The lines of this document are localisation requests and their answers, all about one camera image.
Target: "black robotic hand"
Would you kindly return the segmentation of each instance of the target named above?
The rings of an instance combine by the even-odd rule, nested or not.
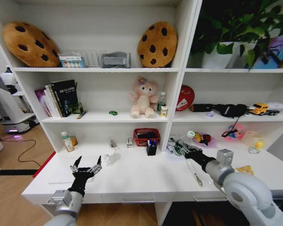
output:
[[[102,166],[100,156],[95,166],[78,168],[81,158],[82,157],[78,158],[75,161],[74,165],[70,166],[72,175],[75,177],[75,180],[68,190],[71,192],[78,192],[84,197],[87,180],[97,174],[102,169]]]

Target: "black mat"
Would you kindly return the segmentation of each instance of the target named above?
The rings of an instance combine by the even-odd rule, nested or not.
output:
[[[31,176],[36,171],[36,169],[2,169],[0,170],[0,176]]]

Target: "black book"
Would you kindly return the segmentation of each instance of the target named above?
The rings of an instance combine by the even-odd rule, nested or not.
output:
[[[78,102],[75,80],[52,82],[51,87],[54,91],[63,117],[69,116],[72,112],[73,106]]]

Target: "white flower pot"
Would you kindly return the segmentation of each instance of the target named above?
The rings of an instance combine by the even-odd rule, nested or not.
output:
[[[243,55],[240,57],[240,45],[243,44],[245,46],[245,51]],[[247,43],[247,42],[238,42],[237,43],[237,51],[233,53],[233,57],[226,66],[226,68],[244,68],[245,67],[245,59],[249,50],[255,47],[255,43]]]
[[[231,43],[232,41],[227,41],[227,42],[221,42],[220,44],[229,45]],[[239,43],[234,42],[233,53],[231,54],[219,54],[217,53],[216,47],[210,54],[207,54],[205,52],[203,54],[201,67],[202,68],[220,68],[220,69],[226,68],[226,66],[232,59],[235,52],[236,51],[239,52],[238,47],[239,47]]]

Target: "pink teddy bear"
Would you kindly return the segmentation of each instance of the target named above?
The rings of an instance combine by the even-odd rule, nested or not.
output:
[[[153,110],[154,104],[158,103],[159,97],[155,95],[157,90],[157,82],[148,81],[139,76],[134,83],[135,94],[130,94],[129,98],[134,101],[131,108],[130,116],[138,118],[140,114],[145,114],[146,118],[155,118]]]

